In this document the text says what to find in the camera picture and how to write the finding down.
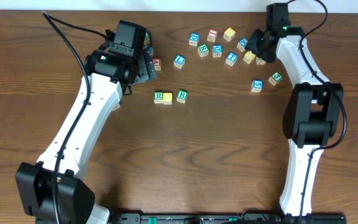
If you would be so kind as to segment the blue D wooden block upper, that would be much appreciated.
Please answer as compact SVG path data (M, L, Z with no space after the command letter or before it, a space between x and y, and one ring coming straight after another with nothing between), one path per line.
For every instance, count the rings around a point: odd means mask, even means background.
M196 47L198 45L199 40L200 35L192 32L189 37L189 45Z

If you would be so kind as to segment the green r wooden block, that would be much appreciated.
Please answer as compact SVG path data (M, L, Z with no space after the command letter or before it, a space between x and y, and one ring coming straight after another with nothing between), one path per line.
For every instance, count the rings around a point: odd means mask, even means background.
M200 57L205 57L209 54L209 47L207 44L201 44L197 47L198 55Z
M163 104L163 92L156 91L154 93L154 103Z

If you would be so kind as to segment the blue L wooden block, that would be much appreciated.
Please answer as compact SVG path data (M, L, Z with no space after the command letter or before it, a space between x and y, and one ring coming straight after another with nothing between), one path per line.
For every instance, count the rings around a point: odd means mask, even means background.
M186 58L182 55L176 55L176 57L173 60L173 65L176 68L182 69L184 64L186 62Z

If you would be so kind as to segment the red I wooden block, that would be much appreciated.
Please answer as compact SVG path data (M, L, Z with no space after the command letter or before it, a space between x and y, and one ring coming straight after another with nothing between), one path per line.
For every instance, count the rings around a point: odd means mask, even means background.
M218 31L214 29L210 29L207 34L207 41L215 43L218 36Z

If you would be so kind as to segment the blue d wooden block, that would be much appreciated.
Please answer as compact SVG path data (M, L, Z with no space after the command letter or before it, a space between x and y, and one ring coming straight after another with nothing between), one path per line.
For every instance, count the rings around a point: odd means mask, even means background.
M200 35L192 32L189 37L189 45L196 47L198 45L199 40Z
M213 57L221 57L223 53L222 45L213 45Z

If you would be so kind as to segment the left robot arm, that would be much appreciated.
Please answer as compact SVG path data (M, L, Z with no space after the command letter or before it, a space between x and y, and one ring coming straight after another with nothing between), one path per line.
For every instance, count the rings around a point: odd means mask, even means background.
M58 134L36 164L23 162L16 172L24 212L36 223L109 221L111 212L84 183L90 155L125 92L157 77L152 51L145 45L131 58L101 47L87 56L80 90Z

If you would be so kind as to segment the green J wooden block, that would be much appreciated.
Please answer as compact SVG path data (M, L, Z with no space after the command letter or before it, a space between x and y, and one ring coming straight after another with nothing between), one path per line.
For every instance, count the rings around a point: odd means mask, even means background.
M270 84L272 84L273 86L275 86L276 84L278 84L282 80L282 78L283 77L282 77L282 75L280 73L275 72L269 77L268 82Z

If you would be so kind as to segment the blue X wooden block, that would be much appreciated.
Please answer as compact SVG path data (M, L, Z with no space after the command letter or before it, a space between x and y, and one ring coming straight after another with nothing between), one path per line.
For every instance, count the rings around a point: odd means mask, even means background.
M240 39L237 43L237 49L240 50L241 52L244 52L246 50L247 43L248 40L246 38Z

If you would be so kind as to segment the yellow O wooden block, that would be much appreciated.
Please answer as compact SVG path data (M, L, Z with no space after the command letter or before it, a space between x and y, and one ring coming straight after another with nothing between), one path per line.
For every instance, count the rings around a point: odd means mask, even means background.
M245 61L248 64L251 64L255 58L256 58L256 55L253 54L251 51L248 51L244 54L243 61Z
M173 102L173 94L170 92L163 93L163 104L164 105L171 105Z

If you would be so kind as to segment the green 4 wooden block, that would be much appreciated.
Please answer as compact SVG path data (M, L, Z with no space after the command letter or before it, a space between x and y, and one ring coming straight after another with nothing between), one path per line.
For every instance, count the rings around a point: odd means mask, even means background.
M112 110L115 111L115 110L119 109L120 107L121 107L121 105L118 103L114 106L114 108Z

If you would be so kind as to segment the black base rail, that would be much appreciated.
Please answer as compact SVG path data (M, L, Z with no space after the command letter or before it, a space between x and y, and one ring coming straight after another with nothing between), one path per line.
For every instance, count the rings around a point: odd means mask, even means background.
M145 215L139 213L116 213L108 224L347 224L344 215L308 215L283 217L272 213L243 215Z

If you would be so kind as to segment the blue 5 wooden block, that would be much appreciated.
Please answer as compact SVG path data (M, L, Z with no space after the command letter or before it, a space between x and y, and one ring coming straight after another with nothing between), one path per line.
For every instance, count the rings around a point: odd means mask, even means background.
M262 80L253 80L251 92L260 93L263 90L264 83Z

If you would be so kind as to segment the green B wooden block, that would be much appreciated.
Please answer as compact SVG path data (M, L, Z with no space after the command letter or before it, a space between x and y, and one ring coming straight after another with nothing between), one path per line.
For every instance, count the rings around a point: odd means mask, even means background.
M179 90L177 93L177 102L186 103L186 99L188 98L188 92L185 90Z

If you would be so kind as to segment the red A wooden block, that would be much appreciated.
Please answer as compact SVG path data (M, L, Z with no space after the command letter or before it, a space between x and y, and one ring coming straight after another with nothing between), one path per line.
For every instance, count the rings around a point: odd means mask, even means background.
M154 58L154 59L153 59L153 63L154 63L154 67L155 67L155 70L156 70L156 71L161 70L162 61L161 61L160 58Z

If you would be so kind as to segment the blue T wooden block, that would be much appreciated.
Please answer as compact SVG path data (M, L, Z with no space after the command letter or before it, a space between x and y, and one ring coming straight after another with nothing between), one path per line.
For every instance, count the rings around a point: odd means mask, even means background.
M238 59L237 54L235 54L234 52L229 52L226 57L225 63L232 67L236 63L237 59Z

